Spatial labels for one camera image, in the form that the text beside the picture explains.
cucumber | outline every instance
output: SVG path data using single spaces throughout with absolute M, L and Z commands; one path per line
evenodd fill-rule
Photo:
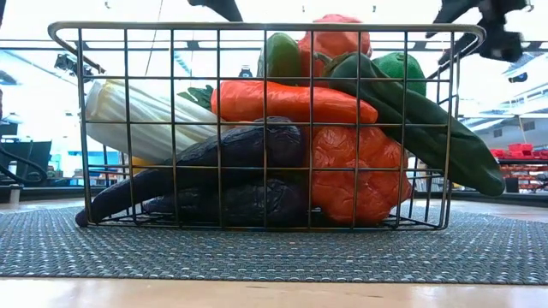
M 356 78 L 360 59 L 360 75 L 364 78 L 389 78 L 369 57 L 351 53 L 333 60 L 325 68 L 324 75 L 332 78 Z M 330 88 L 356 95 L 356 82 L 330 81 Z M 402 123 L 404 90 L 397 82 L 370 82 L 360 84 L 360 99 L 378 111 L 377 123 Z M 465 187 L 474 188 L 487 196 L 500 196 L 505 189 L 503 173 L 483 140 L 454 117 L 448 119 L 445 110 L 428 98 L 408 89 L 406 92 L 406 123 L 449 124 L 450 160 L 448 177 Z M 402 142 L 401 127 L 382 127 L 384 133 L 397 142 Z M 426 165 L 444 169 L 447 145 L 447 129 L 433 127 L 405 127 L 405 148 Z
M 257 77 L 265 77 L 265 74 L 266 77 L 300 77 L 301 56 L 297 42 L 285 33 L 274 33 L 266 40 L 266 59 L 263 47 L 257 65 Z M 277 82 L 287 86 L 298 84 L 297 81 Z
M 387 74 L 391 78 L 403 78 L 403 61 L 405 60 L 405 54 L 403 52 L 391 52 L 386 56 L 381 56 L 373 59 L 375 63 L 383 73 Z M 408 54 L 408 79 L 425 79 L 422 68 L 420 68 L 419 62 L 413 56 Z M 408 82 L 408 89 L 419 93 L 422 96 L 426 96 L 426 83 L 425 82 Z

floor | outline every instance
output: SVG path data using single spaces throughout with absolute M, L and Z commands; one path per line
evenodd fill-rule
M 79 206 L 79 199 L 0 204 L 0 212 Z M 548 209 L 453 201 L 452 210 L 547 222 Z M 0 307 L 546 307 L 548 287 L 0 279 Z

carrot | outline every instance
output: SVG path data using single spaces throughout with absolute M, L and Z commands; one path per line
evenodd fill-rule
M 314 87 L 314 122 L 356 123 L 356 98 L 336 90 Z M 211 112 L 217 113 L 217 91 L 211 95 Z M 254 121 L 263 117 L 263 81 L 227 80 L 221 83 L 221 117 L 225 121 Z M 291 121 L 310 121 L 310 87 L 266 85 L 267 116 L 285 116 Z M 360 122 L 374 123 L 377 111 L 360 102 Z

gray mat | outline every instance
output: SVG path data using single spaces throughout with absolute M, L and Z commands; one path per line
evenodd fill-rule
M 453 212 L 443 232 L 77 228 L 79 209 L 0 215 L 0 276 L 548 284 L 548 224 Z

